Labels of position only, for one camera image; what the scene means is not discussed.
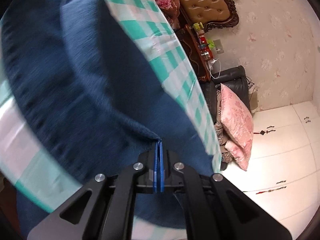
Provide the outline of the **beige patterned blanket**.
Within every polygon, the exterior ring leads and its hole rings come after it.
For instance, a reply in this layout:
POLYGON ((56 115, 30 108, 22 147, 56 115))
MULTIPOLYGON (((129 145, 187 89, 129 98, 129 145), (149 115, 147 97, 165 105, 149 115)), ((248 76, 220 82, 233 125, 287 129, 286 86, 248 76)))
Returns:
POLYGON ((226 142, 229 140, 228 134, 225 132, 222 122, 221 122, 221 92, 217 90, 217 112, 216 112, 216 122, 215 122, 215 131, 217 134, 217 139, 220 145, 220 151, 222 154, 221 157, 221 169, 225 170, 227 165, 233 161, 231 153, 225 148, 226 142))

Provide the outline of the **pink satin pillow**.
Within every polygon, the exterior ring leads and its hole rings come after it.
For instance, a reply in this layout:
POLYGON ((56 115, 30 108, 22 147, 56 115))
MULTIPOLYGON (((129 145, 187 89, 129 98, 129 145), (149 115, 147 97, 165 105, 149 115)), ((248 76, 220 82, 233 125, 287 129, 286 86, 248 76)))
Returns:
POLYGON ((225 85, 221 85, 221 123, 229 136, 225 149, 246 171, 253 144, 253 118, 246 105, 225 85))

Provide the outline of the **dark wooden nightstand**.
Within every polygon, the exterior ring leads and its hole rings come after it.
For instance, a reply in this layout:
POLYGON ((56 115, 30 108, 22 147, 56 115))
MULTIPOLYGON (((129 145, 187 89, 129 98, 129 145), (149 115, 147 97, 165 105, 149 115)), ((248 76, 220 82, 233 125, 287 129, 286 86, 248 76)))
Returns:
POLYGON ((196 41, 194 33, 189 25, 185 25, 180 30, 176 31, 176 35, 193 67, 197 78, 202 82, 211 80, 210 73, 206 67, 206 62, 201 56, 199 44, 196 41))

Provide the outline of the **red tin can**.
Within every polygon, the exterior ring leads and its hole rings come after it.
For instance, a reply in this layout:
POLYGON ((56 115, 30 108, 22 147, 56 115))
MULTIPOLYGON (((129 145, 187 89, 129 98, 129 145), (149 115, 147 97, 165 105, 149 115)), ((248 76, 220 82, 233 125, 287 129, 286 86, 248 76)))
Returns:
POLYGON ((204 45, 208 44, 208 42, 206 40, 206 37, 204 35, 199 35, 198 38, 199 38, 199 43, 200 44, 204 44, 204 45))

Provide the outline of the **yellow green jar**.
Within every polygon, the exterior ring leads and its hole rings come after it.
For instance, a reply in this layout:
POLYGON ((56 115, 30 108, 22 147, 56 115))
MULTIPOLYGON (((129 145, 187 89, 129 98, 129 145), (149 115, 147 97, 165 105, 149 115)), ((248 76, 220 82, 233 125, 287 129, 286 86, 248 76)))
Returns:
POLYGON ((204 30, 204 26, 201 22, 198 22, 198 23, 194 23, 193 24, 193 28, 196 32, 199 32, 199 31, 203 31, 204 30))

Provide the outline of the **tufted tan leather headboard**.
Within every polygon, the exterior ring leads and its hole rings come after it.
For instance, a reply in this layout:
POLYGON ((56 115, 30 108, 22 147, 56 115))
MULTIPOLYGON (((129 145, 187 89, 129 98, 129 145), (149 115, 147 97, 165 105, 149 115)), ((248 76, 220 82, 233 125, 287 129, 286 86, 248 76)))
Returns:
POLYGON ((202 23, 205 32, 239 23, 233 0, 180 0, 180 12, 188 25, 202 23))

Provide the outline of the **white wall socket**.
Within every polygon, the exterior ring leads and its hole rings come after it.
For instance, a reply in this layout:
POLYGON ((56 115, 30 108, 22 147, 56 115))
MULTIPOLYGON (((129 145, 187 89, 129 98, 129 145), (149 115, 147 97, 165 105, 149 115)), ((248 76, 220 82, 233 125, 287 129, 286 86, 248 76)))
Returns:
POLYGON ((218 54, 224 53, 224 48, 220 39, 214 40, 215 50, 218 54))

